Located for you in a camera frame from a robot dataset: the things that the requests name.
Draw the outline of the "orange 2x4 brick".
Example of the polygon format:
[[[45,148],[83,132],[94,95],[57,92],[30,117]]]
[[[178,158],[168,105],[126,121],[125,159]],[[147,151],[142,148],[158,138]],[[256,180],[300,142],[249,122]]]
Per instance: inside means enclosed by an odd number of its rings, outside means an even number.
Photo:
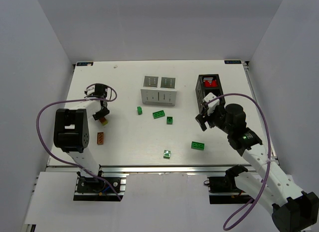
[[[108,123],[108,120],[105,117],[100,118],[99,121],[102,125],[106,125]]]

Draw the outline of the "green 2x3 brick front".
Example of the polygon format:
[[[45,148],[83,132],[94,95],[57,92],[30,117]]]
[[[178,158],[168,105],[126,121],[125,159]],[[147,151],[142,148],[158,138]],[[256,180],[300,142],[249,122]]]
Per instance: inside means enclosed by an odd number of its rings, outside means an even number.
[[[191,142],[191,149],[203,151],[204,148],[205,148],[205,144],[204,144],[204,143],[195,142],[195,141],[192,141],[192,142]]]

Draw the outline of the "red and lime brick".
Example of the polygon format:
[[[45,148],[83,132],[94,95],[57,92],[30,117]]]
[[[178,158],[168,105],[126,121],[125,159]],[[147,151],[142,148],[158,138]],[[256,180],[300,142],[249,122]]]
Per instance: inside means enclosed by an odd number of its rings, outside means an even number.
[[[204,79],[203,80],[204,86],[207,88],[218,88],[218,82],[216,79]]]

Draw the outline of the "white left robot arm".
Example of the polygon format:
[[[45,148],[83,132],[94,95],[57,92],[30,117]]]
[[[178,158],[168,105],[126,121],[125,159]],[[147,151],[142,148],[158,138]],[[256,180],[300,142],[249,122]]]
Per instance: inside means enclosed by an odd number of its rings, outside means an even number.
[[[88,148],[90,135],[88,119],[108,123],[106,116],[110,113],[106,102],[109,87],[95,84],[85,91],[85,100],[70,109],[58,109],[55,115],[54,145],[67,153],[73,161],[82,166],[78,175],[85,186],[94,192],[100,192],[106,183],[92,175],[101,175],[100,165],[93,158]]]

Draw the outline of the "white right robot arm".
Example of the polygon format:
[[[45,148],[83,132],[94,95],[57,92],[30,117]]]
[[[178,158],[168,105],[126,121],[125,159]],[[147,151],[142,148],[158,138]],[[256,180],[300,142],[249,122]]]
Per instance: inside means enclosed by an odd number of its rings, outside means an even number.
[[[202,130],[217,127],[225,132],[230,146],[263,178],[259,181],[240,165],[226,171],[230,184],[257,200],[279,231],[300,232],[317,222],[318,196],[306,193],[268,158],[262,140],[247,127],[246,114],[240,105],[224,107],[218,102],[203,105],[196,120]]]

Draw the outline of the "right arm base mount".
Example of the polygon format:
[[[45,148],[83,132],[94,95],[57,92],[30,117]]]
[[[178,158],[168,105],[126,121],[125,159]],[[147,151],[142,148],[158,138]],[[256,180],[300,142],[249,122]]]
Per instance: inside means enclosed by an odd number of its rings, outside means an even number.
[[[231,188],[224,177],[208,177],[203,185],[209,190],[211,205],[243,205],[252,199],[242,190]]]

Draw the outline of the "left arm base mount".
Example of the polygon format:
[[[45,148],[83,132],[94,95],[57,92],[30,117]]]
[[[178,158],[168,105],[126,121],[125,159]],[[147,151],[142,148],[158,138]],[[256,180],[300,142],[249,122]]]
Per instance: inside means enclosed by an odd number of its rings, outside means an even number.
[[[107,180],[119,197],[122,199],[125,186],[126,186],[126,177],[117,176],[111,174],[102,174],[108,175],[108,177],[103,177]],[[82,202],[119,202],[118,196],[114,193],[111,187],[104,181],[94,181],[95,178],[91,178],[93,181],[88,182],[84,177],[77,177],[73,201],[82,201]]]

